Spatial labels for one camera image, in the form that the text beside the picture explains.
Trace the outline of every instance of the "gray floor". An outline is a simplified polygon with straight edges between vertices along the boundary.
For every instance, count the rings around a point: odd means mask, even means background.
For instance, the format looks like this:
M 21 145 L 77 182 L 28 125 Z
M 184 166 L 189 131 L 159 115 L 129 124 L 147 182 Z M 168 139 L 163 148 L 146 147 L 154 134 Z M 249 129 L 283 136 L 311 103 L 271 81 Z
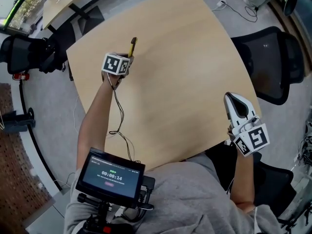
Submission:
M 100 0 L 99 6 L 105 19 L 134 6 L 143 0 Z M 204 0 L 214 9 L 220 0 Z M 242 0 L 226 0 L 234 9 L 248 16 Z M 268 6 L 258 11 L 257 23 L 245 21 L 230 8 L 215 11 L 230 37 L 250 34 L 269 26 L 281 28 L 277 18 Z M 77 20 L 72 22 L 77 34 Z M 24 84 L 24 96 L 28 107 L 35 111 L 37 120 L 34 134 L 42 154 L 57 179 L 66 181 L 75 171 L 78 134 L 74 128 L 73 110 L 78 97 L 75 84 L 68 79 L 68 71 L 55 71 L 51 74 L 30 71 L 31 78 Z M 312 78 L 301 84 L 293 84 L 288 101 L 282 106 L 269 104 L 261 99 L 262 121 L 267 124 L 271 144 L 262 150 L 262 161 L 281 168 L 291 168 L 297 146 L 303 137 L 305 120 L 312 99 Z M 75 110 L 77 129 L 84 117 L 84 110 L 78 99 Z

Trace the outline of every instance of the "gray t-shirt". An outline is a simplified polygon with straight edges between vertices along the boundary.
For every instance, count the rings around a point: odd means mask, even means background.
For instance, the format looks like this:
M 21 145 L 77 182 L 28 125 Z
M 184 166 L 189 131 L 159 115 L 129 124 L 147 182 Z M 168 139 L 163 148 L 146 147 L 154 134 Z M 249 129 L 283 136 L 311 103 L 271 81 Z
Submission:
M 71 188 L 71 202 L 65 214 L 64 234 L 86 220 L 96 210 L 77 202 L 75 189 L 80 170 Z M 138 234 L 253 234 L 254 211 L 245 214 L 230 200 L 221 187 L 212 165 L 193 162 L 170 163 L 146 173 L 156 179 L 150 198 L 154 210 L 138 223 L 131 223 Z M 282 233 L 269 206 L 257 207 L 256 220 L 262 232 Z M 121 217 L 112 223 L 128 223 Z

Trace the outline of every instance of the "wooden table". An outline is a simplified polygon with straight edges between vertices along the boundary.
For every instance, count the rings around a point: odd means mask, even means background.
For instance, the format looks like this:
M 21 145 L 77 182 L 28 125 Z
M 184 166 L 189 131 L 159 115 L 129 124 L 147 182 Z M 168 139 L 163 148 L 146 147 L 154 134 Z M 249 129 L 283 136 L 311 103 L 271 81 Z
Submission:
M 74 1 L 75 0 L 47 0 L 43 5 L 43 29 L 48 28 L 53 20 Z M 74 5 L 70 7 L 78 14 L 82 14 L 81 16 L 86 16 L 78 7 Z
M 67 56 L 85 111 L 102 83 L 105 54 L 127 53 L 132 37 L 138 37 L 135 61 L 117 90 L 125 112 L 121 132 L 147 169 L 226 140 L 230 122 L 223 98 L 228 91 L 249 99 L 261 115 L 237 50 L 203 0 L 144 1 L 72 45 Z M 119 123 L 113 100 L 109 130 Z M 119 136 L 107 139 L 105 151 L 128 158 Z

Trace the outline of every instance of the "fiducial marker cube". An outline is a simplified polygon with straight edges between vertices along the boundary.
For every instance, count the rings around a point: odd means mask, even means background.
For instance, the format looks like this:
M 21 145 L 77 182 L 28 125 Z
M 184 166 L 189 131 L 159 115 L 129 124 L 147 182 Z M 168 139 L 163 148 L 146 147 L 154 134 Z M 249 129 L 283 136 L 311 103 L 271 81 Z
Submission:
M 114 75 L 125 75 L 129 67 L 130 59 L 113 53 L 105 55 L 102 71 Z

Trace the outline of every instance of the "screen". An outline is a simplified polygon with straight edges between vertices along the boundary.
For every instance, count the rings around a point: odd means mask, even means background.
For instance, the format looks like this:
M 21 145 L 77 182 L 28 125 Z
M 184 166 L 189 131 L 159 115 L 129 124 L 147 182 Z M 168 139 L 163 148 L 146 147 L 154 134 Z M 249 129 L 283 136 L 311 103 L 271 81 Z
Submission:
M 140 172 L 91 156 L 83 182 L 134 198 Z

